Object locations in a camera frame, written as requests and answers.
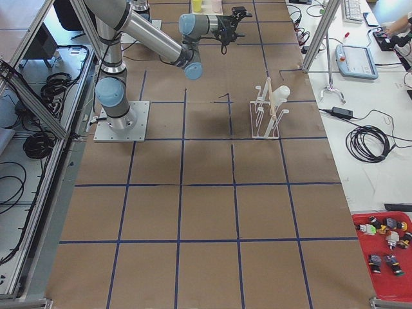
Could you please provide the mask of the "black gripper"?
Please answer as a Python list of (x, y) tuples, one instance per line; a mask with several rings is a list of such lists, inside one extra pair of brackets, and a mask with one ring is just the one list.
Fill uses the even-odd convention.
[(218, 15), (217, 40), (221, 42), (221, 54), (227, 53), (226, 42), (235, 42), (239, 37), (245, 37), (244, 33), (236, 29), (239, 23), (239, 15)]

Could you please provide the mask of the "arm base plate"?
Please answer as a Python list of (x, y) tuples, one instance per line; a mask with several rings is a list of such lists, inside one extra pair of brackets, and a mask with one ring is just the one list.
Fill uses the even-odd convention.
[(144, 142), (150, 101), (129, 101), (129, 112), (122, 118), (107, 116), (104, 108), (94, 134), (95, 142)]

